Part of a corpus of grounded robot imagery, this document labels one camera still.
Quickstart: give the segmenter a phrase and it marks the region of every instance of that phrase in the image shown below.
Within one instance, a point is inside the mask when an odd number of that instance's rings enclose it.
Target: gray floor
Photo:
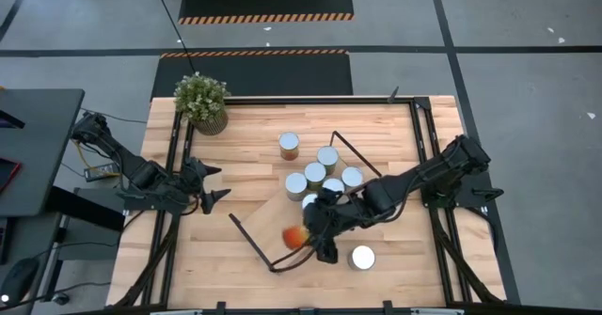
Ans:
[[[14,0],[0,0],[0,22]],[[180,0],[166,0],[175,15]],[[441,46],[432,0],[354,0],[349,23],[237,24],[182,27],[190,47]],[[602,0],[443,0],[456,46],[602,44]],[[176,48],[159,0],[24,0],[0,41],[2,50]],[[445,55],[351,54],[359,95],[455,94]],[[602,308],[602,212],[597,182],[602,149],[602,55],[459,55],[493,183],[521,300],[527,305]],[[80,87],[84,107],[146,119],[158,56],[0,57],[0,85]],[[596,114],[590,118],[588,113]],[[111,130],[139,151],[145,126],[111,120]],[[94,165],[101,158],[87,154]],[[83,171],[69,146],[64,163]],[[66,168],[56,184],[89,186]],[[112,262],[73,263],[59,286],[110,279]],[[55,314],[103,305],[74,291]]]

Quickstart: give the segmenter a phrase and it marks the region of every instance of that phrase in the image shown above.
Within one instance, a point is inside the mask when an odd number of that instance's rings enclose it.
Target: black and orange striped tape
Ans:
[[[178,24],[249,24],[349,21],[352,13],[262,14],[180,18]]]
[[[253,56],[253,55],[324,55],[345,54],[345,50],[335,49],[304,49],[304,50],[259,50],[259,51],[227,51],[227,52],[195,52],[195,53],[163,53],[164,57],[207,57],[207,56]]]

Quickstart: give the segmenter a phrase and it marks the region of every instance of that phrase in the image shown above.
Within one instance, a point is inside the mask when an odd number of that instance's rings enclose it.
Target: black floor mat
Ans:
[[[352,20],[352,0],[182,0],[180,24]]]
[[[190,53],[202,75],[226,82],[233,96],[353,95],[344,50],[259,50]],[[185,53],[161,56],[153,97],[172,97],[192,73]]]

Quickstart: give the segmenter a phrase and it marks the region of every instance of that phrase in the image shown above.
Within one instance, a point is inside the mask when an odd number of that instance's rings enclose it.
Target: wooden table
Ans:
[[[454,97],[430,99],[443,149],[463,132],[462,124]],[[218,301],[226,301],[228,308],[381,307],[383,300],[392,300],[395,307],[444,306],[433,233],[419,193],[410,196],[398,221],[336,238],[341,256],[338,264],[310,260],[281,275],[268,272],[228,217],[234,213],[241,219],[271,260],[287,253],[281,230],[301,223],[301,208],[286,198],[286,176],[315,161],[317,149],[328,144],[334,130],[383,174],[399,174],[417,165],[407,105],[245,105],[229,106],[229,116],[230,124],[222,134],[195,132],[193,138],[191,156],[223,168],[206,179],[206,189],[231,188],[232,192],[217,203],[211,215],[194,213],[182,220],[170,308],[215,308]],[[144,157],[165,164],[173,118],[172,99],[153,100],[142,147]],[[427,135],[424,116],[420,119],[423,135]],[[185,125],[175,170],[182,158]],[[292,162],[280,158],[277,143],[278,136],[288,131],[300,138],[300,155]],[[335,141],[334,146],[345,162],[369,173],[341,142]],[[456,211],[455,216],[467,262],[490,291],[503,298],[487,224],[464,210]],[[123,234],[108,304],[119,300],[145,266],[154,219],[154,213],[145,213]],[[376,254],[376,264],[368,272],[352,271],[346,263],[346,253],[359,244],[370,246]],[[448,263],[457,299],[458,278],[449,257]],[[156,281],[163,269],[157,272]],[[154,300],[160,283],[155,286]]]

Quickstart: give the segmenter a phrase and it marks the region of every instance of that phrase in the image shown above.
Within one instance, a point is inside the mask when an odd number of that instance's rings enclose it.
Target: white can lid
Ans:
[[[341,178],[346,185],[350,187],[357,187],[363,181],[362,176],[361,169],[349,166],[342,171]]]
[[[307,194],[305,197],[303,197],[303,202],[301,202],[301,207],[303,209],[305,209],[306,207],[308,207],[308,205],[310,203],[313,203],[317,197],[318,197],[318,195],[315,193]]]
[[[322,184],[322,188],[328,188],[333,192],[344,192],[345,186],[339,179],[328,179]]]
[[[286,190],[293,194],[302,193],[306,188],[308,188],[308,182],[301,173],[289,174],[289,176],[286,177],[285,185]]]
[[[278,142],[284,150],[294,150],[299,146],[299,137],[293,132],[287,132],[280,135]]]
[[[318,150],[318,162],[322,165],[334,165],[339,160],[339,152],[330,146]]]
[[[305,167],[305,177],[312,182],[320,182],[326,177],[326,168],[320,163],[311,163]]]
[[[357,246],[351,253],[351,259],[358,269],[370,269],[374,265],[374,252],[366,245]]]

